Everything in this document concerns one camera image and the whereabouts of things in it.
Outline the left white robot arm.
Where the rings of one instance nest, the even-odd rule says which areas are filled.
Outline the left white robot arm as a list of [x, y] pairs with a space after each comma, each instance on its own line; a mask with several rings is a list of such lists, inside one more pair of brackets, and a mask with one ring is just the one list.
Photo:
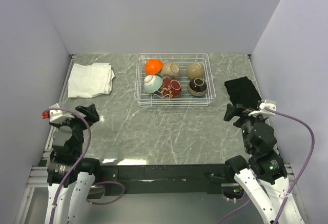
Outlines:
[[55, 127], [47, 167], [48, 206], [45, 223], [78, 223], [79, 213], [93, 184], [103, 172], [98, 159], [86, 158], [84, 131], [99, 121], [95, 104], [77, 106], [75, 111], [55, 104], [42, 113]]

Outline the aluminium frame rail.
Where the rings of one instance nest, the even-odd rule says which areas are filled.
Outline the aluminium frame rail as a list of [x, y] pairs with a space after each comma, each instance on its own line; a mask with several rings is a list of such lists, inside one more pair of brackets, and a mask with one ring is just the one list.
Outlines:
[[[70, 55], [69, 68], [64, 79], [63, 87], [58, 101], [59, 103], [64, 102], [65, 93], [67, 91], [67, 81], [70, 76], [71, 67], [74, 64], [75, 59], [76, 59], [76, 54]], [[46, 173], [47, 173], [47, 167], [35, 166], [31, 168], [31, 172], [28, 177], [28, 181], [26, 183], [26, 188], [23, 194], [23, 198], [21, 200], [14, 223], [25, 223], [35, 189], [47, 188]]]

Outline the white folded cloth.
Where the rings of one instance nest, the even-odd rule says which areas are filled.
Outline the white folded cloth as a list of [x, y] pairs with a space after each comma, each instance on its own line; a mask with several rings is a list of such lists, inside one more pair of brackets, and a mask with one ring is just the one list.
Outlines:
[[69, 98], [93, 98], [110, 94], [115, 74], [108, 63], [74, 64], [68, 79]]

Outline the beige floral bowl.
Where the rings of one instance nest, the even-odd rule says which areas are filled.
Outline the beige floral bowl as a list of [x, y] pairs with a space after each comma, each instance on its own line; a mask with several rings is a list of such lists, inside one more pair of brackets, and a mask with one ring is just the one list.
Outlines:
[[179, 79], [179, 66], [175, 63], [165, 63], [162, 67], [160, 75], [162, 77], [170, 77], [172, 79], [178, 80]]

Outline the plain beige bowl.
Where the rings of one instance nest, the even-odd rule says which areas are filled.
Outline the plain beige bowl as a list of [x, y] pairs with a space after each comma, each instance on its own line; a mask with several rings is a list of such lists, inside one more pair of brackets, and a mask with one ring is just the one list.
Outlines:
[[190, 64], [186, 69], [186, 76], [189, 79], [204, 78], [204, 67], [201, 63], [195, 62]]

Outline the black folded cloth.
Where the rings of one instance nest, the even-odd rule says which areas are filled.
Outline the black folded cloth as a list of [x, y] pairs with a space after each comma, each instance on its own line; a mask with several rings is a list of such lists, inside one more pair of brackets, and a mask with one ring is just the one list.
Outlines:
[[262, 100], [257, 89], [246, 76], [227, 80], [224, 86], [230, 97], [231, 104], [240, 104], [244, 108], [258, 109], [258, 102]]

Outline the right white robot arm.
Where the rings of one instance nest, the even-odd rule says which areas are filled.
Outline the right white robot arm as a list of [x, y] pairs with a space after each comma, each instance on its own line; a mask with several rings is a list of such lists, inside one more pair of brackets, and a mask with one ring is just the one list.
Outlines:
[[283, 160], [276, 152], [274, 129], [265, 121], [271, 115], [262, 103], [259, 111], [241, 104], [228, 104], [225, 121], [238, 119], [234, 126], [241, 129], [248, 160], [235, 156], [225, 161], [225, 178], [237, 182], [258, 210], [264, 223], [304, 223], [293, 195]]

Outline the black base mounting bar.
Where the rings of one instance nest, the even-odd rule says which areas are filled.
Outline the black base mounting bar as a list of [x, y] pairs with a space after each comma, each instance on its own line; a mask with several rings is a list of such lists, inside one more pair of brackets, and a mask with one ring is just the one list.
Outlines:
[[224, 164], [203, 165], [107, 165], [101, 179], [116, 181], [125, 194], [239, 192], [239, 185], [225, 178]]

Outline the red floral bowl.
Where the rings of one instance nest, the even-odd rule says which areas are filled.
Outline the red floral bowl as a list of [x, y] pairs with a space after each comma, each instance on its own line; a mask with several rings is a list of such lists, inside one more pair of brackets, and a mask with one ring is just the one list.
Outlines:
[[163, 82], [160, 88], [160, 93], [164, 98], [177, 98], [182, 91], [182, 86], [179, 81], [175, 79], [167, 79]]

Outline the black patterned bowl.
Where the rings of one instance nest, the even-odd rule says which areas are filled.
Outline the black patterned bowl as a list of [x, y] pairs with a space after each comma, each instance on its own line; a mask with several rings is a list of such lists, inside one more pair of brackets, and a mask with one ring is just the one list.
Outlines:
[[187, 90], [194, 97], [203, 97], [207, 92], [207, 83], [203, 78], [194, 78], [189, 82]]

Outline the light blue ribbed bowl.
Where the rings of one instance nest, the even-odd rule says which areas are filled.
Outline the light blue ribbed bowl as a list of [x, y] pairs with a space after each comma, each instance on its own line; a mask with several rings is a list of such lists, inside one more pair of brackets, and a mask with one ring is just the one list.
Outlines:
[[145, 92], [148, 94], [152, 94], [160, 89], [163, 83], [163, 79], [158, 75], [147, 75], [144, 78], [144, 88]]

